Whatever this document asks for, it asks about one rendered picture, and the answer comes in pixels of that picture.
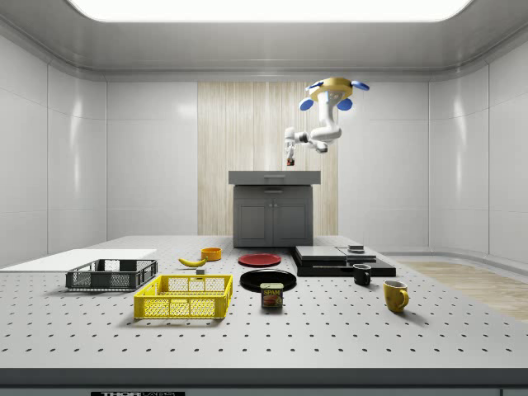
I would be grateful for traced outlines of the black plate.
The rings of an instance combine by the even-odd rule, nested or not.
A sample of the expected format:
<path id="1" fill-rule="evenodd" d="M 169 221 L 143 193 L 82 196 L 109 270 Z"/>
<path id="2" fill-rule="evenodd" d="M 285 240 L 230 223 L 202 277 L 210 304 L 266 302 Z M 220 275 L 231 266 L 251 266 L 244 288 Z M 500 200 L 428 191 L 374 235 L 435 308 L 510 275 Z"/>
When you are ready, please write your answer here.
<path id="1" fill-rule="evenodd" d="M 240 276 L 241 286 L 253 292 L 260 292 L 263 283 L 281 283 L 287 291 L 296 286 L 296 277 L 288 271 L 273 269 L 249 271 Z"/>

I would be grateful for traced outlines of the dark grey basket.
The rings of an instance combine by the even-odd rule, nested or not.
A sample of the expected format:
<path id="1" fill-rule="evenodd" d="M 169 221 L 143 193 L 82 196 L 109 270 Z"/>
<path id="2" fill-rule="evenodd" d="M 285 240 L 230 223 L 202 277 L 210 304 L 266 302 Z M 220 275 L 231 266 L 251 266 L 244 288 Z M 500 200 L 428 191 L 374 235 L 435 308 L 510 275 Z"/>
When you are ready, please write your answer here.
<path id="1" fill-rule="evenodd" d="M 136 290 L 158 272 L 156 260 L 98 259 L 66 273 L 70 290 Z"/>

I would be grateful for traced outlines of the drone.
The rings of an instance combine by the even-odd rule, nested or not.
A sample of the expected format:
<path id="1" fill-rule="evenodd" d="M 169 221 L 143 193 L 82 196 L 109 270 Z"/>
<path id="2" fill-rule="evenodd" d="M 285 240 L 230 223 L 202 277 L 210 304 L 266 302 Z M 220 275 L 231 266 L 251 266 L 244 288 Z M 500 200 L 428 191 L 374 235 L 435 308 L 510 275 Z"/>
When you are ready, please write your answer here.
<path id="1" fill-rule="evenodd" d="M 353 93 L 354 87 L 363 91 L 370 90 L 370 87 L 363 82 L 350 81 L 346 78 L 326 78 L 319 80 L 305 88 L 308 96 L 299 103 L 299 109 L 301 111 L 308 110 L 315 101 L 318 101 L 318 95 L 326 92 L 329 97 L 332 94 L 337 94 L 340 97 L 337 108 L 340 111 L 348 111 L 352 108 L 352 101 L 349 99 L 349 96 Z"/>

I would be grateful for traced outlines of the white board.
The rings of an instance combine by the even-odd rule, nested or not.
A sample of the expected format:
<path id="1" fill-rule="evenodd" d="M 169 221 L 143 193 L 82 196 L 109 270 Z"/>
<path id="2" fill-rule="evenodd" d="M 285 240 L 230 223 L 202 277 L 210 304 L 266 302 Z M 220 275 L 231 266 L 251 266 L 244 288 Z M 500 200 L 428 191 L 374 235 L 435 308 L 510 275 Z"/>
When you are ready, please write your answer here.
<path id="1" fill-rule="evenodd" d="M 69 271 L 97 259 L 140 259 L 155 249 L 74 249 L 0 269 L 0 271 Z"/>

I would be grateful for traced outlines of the yellow basket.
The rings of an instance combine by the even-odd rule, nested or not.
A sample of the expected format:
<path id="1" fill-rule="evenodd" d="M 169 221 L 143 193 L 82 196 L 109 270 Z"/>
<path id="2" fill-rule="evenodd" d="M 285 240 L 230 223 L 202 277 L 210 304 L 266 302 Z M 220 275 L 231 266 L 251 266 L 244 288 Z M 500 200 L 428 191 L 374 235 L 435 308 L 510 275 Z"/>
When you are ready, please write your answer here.
<path id="1" fill-rule="evenodd" d="M 160 275 L 134 294 L 136 318 L 224 318 L 231 275 Z"/>

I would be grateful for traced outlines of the red plate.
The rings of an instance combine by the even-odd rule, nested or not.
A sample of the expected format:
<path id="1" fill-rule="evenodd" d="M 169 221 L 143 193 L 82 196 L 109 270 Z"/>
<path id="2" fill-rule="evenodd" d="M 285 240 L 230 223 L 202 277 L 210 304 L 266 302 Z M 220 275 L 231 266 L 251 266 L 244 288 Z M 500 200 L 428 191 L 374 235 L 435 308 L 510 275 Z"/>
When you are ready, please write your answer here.
<path id="1" fill-rule="evenodd" d="M 281 257 L 271 253 L 251 253 L 241 256 L 238 263 L 249 267 L 269 267 L 281 263 Z"/>

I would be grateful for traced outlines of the white cabinet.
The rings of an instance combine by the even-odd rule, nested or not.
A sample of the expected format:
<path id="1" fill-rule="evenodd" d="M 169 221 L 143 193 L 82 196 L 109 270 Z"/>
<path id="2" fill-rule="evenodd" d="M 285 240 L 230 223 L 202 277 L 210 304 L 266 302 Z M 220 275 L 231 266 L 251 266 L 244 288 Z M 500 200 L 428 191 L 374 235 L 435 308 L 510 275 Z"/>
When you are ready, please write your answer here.
<path id="1" fill-rule="evenodd" d="M 311 186 L 235 186 L 233 245 L 295 247 L 313 243 Z"/>

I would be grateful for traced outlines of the yellow mug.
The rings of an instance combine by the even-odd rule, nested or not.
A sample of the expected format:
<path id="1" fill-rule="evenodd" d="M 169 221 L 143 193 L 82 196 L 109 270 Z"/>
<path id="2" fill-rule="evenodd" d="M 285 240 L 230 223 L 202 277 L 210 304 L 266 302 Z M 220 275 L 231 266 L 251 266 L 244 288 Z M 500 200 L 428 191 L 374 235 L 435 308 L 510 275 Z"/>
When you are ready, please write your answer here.
<path id="1" fill-rule="evenodd" d="M 408 305 L 408 286 L 397 280 L 386 280 L 383 283 L 384 298 L 388 309 L 395 313 L 403 312 Z"/>

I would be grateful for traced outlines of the black stove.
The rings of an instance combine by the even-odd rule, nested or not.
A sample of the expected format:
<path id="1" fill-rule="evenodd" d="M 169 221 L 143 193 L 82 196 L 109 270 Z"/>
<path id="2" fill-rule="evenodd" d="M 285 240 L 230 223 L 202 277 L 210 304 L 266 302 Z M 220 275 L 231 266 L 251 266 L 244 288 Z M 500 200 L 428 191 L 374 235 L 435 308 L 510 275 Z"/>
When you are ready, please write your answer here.
<path id="1" fill-rule="evenodd" d="M 363 245 L 297 246 L 292 251 L 299 276 L 352 276 L 354 264 L 371 266 L 372 276 L 396 276 L 396 268 Z"/>

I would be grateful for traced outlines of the flat-sided can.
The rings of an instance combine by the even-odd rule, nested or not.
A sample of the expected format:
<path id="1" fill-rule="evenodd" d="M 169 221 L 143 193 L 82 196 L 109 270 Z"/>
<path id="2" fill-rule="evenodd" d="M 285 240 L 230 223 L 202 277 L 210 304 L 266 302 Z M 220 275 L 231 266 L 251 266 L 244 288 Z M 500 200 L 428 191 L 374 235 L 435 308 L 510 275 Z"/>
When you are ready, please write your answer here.
<path id="1" fill-rule="evenodd" d="M 282 283 L 261 283 L 260 289 L 263 308 L 281 308 L 283 306 L 284 285 Z"/>

